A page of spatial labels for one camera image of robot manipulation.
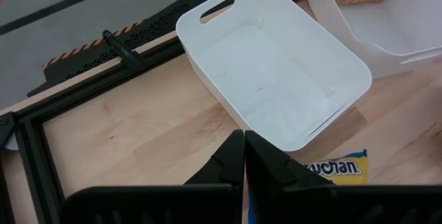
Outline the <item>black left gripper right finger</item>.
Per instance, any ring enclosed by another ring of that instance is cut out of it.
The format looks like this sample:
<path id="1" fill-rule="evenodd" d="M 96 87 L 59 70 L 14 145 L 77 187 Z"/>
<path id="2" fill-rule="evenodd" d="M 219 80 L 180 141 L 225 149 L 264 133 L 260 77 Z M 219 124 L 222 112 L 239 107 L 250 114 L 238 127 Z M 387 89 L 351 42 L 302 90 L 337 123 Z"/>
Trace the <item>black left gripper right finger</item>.
<path id="1" fill-rule="evenodd" d="M 442 224 L 442 186 L 338 186 L 246 131 L 249 224 Z"/>

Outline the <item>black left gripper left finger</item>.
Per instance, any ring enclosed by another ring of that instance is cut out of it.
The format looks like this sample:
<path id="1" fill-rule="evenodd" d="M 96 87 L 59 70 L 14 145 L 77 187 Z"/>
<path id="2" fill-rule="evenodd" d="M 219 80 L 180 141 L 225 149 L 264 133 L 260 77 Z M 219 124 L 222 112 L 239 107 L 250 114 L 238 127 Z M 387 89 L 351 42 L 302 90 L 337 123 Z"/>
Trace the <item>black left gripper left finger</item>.
<path id="1" fill-rule="evenodd" d="M 244 160 L 235 130 L 183 185 L 89 187 L 68 197 L 60 224 L 241 224 Z"/>

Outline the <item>blue soy sauce ramen packet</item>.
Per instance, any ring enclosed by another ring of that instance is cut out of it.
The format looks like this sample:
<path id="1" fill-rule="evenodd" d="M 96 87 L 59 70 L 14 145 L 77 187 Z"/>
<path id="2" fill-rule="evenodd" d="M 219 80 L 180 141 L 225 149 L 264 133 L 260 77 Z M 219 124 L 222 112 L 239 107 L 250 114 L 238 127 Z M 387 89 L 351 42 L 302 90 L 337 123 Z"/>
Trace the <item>blue soy sauce ramen packet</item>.
<path id="1" fill-rule="evenodd" d="M 302 165 L 282 151 L 250 151 L 246 155 L 249 185 L 249 224 L 275 224 L 292 204 L 303 202 L 289 195 L 288 189 L 323 185 L 364 185 L 367 182 L 367 151 L 342 158 Z"/>

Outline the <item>white plastic bin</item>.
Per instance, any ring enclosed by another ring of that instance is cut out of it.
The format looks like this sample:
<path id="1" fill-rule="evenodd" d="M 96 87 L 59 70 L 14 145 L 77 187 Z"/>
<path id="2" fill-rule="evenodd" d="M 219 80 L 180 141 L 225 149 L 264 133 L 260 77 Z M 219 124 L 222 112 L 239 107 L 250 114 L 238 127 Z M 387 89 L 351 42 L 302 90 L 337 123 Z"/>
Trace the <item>white plastic bin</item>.
<path id="1" fill-rule="evenodd" d="M 308 3 L 318 23 L 361 58 L 373 78 L 442 62 L 442 0 Z"/>
<path id="2" fill-rule="evenodd" d="M 367 65 L 292 0 L 208 0 L 176 32 L 237 125 L 283 151 L 302 149 L 372 84 Z"/>

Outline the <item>black clamp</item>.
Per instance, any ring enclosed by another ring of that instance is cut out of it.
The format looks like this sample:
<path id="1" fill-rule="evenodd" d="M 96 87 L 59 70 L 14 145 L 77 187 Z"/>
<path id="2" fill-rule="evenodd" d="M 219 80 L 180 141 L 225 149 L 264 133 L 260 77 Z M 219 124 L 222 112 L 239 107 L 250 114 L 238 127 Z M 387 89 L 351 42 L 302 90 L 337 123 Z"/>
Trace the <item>black clamp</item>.
<path id="1" fill-rule="evenodd" d="M 142 56 L 131 50 L 108 30 L 102 32 L 102 37 L 110 49 L 121 59 L 121 63 L 130 71 L 137 71 L 143 64 Z"/>

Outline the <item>black table edge frame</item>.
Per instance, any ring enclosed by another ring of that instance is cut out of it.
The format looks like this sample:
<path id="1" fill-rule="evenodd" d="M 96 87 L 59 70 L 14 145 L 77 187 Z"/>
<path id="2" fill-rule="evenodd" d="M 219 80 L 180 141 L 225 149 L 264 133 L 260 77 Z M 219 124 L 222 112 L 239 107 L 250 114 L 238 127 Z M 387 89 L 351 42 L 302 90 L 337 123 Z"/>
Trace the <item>black table edge frame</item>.
<path id="1" fill-rule="evenodd" d="M 152 47 L 174 37 L 177 37 L 174 32 L 160 37 L 153 41 Z M 44 133 L 44 122 L 172 59 L 161 64 L 159 60 L 157 57 L 148 63 L 143 62 L 137 71 L 130 71 L 118 59 L 110 68 L 51 93 L 35 103 L 0 115 L 0 151 L 5 149 L 9 141 L 16 140 L 40 224 L 59 224 L 61 205 L 65 200 Z"/>

